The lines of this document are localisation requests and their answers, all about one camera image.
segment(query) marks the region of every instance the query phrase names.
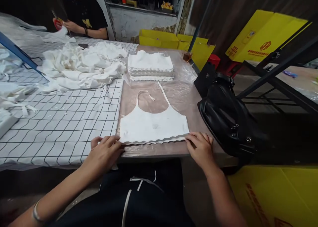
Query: concrete wall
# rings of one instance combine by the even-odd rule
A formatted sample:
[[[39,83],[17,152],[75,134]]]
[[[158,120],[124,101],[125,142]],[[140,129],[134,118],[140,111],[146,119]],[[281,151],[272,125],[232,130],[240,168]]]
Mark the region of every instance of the concrete wall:
[[[142,11],[110,7],[116,41],[139,43],[140,29],[153,29],[174,33],[177,17],[145,13]]]

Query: stack of folded white tops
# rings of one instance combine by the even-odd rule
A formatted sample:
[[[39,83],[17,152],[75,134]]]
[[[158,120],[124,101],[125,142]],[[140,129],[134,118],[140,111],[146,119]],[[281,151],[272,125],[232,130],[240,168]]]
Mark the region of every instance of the stack of folded white tops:
[[[133,81],[153,80],[172,81],[173,65],[169,56],[163,53],[148,54],[138,51],[136,55],[129,55],[128,72]]]

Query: purple item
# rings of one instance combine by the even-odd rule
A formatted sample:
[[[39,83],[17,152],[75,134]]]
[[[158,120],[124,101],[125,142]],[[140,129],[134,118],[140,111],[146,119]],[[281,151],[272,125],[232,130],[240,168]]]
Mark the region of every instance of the purple item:
[[[283,71],[285,75],[291,76],[292,78],[296,78],[298,75],[295,73],[291,73],[290,71]]]

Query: clear plastic sheet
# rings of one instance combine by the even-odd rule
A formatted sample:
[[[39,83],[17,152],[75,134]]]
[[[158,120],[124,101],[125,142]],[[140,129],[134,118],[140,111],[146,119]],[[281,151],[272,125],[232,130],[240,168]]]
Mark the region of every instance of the clear plastic sheet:
[[[286,71],[297,74],[296,78],[292,78],[283,73],[276,77],[300,92],[307,98],[318,103],[318,70],[313,68],[302,68],[290,66]]]
[[[211,135],[208,128],[201,118],[197,103],[201,97],[196,90],[193,82],[197,75],[191,65],[183,60],[183,54],[177,50],[163,50],[156,47],[139,45],[137,50],[145,50],[148,53],[164,52],[171,57],[174,65],[174,80],[160,82],[172,107],[187,118],[190,132],[198,131]],[[120,131],[120,119],[128,115],[136,105],[136,95],[141,90],[147,90],[155,101],[149,99],[147,93],[139,95],[139,106],[142,110],[151,113],[160,113],[168,108],[168,104],[161,92],[157,81],[128,81],[124,82],[121,96],[121,105],[119,112],[119,126],[117,135]],[[216,158],[222,160],[222,164],[235,165],[236,159],[227,155],[217,142],[213,144],[213,150]],[[185,156],[189,152],[185,141],[169,142],[163,144],[145,144],[125,146],[123,157],[175,157]]]

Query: bag handle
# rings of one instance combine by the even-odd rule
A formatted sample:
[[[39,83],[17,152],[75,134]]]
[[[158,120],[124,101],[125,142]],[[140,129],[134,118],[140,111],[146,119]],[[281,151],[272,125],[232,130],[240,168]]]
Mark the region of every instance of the bag handle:
[[[238,139],[241,142],[251,142],[251,130],[249,128],[249,125],[247,123],[248,114],[241,105],[239,104],[239,101],[234,95],[233,92],[233,82],[232,79],[227,77],[226,79],[223,76],[217,76],[217,79],[215,79],[214,83],[218,83],[219,88],[221,89],[223,95],[225,96],[225,99],[231,103],[231,105],[234,107],[236,113],[237,113],[237,135]]]

